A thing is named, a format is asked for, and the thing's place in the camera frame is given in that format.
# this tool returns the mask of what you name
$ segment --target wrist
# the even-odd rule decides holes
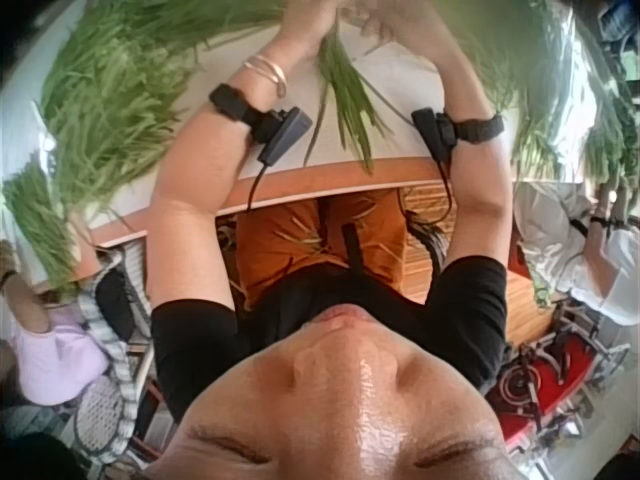
[[[260,54],[277,64],[289,75],[295,68],[312,56],[313,47],[303,41],[294,41],[282,32],[264,47]]]

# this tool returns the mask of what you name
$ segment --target hand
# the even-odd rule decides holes
[[[8,241],[2,240],[0,242],[0,278],[11,270],[17,270],[13,248]]]
[[[337,11],[349,0],[287,0],[276,41],[301,48],[302,55],[317,55],[320,44],[336,21]]]
[[[460,49],[453,35],[429,0],[362,0],[369,10],[363,34],[395,39],[416,55],[445,64]]]

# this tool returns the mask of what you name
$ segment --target black cable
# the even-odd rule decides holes
[[[440,172],[440,178],[442,179],[442,183],[444,184],[445,192],[447,193],[448,206],[447,206],[446,213],[441,218],[436,220],[435,222],[427,222],[429,225],[437,225],[440,222],[444,222],[447,219],[447,217],[449,217],[449,215],[451,214],[451,211],[453,210],[453,196],[451,195],[451,189],[449,188],[449,181],[447,180],[447,175],[444,172],[444,168],[442,168],[442,164],[440,162],[436,162],[436,165],[438,166],[438,171]],[[397,192],[398,192],[398,203],[400,204],[400,209],[402,210],[402,214],[408,220],[409,219],[409,213],[404,208],[404,204],[403,204],[402,198],[400,197],[401,194],[400,194],[400,189],[399,188],[398,188]]]
[[[249,202],[247,204],[247,213],[251,211],[251,207],[253,206],[253,197],[256,194],[256,190],[258,189],[258,184],[260,183],[260,180],[262,180],[262,177],[264,176],[264,173],[267,171],[267,168],[269,168],[269,165],[264,164],[262,166],[262,170],[260,170],[260,173],[258,174],[256,179],[253,181],[251,191],[249,192]]]
[[[442,218],[439,218],[435,222],[432,222],[432,225],[437,225],[440,222],[444,222],[447,219],[447,217],[451,214],[451,210],[453,210],[453,197],[451,195],[451,190],[449,188],[449,181],[447,180],[447,175],[444,173],[444,168],[442,168],[442,163],[436,162],[436,165],[438,165],[440,178],[442,179],[442,183],[444,184],[444,189],[447,192],[447,202],[449,203],[449,205],[447,206],[447,211],[442,216]]]

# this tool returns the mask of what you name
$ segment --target white shirt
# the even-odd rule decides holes
[[[640,232],[612,232],[605,254],[618,275],[603,298],[584,260],[586,240],[570,224],[571,218],[582,218],[590,209],[591,202],[576,186],[519,184],[514,214],[527,262],[552,289],[570,293],[620,325],[635,325],[640,322]]]

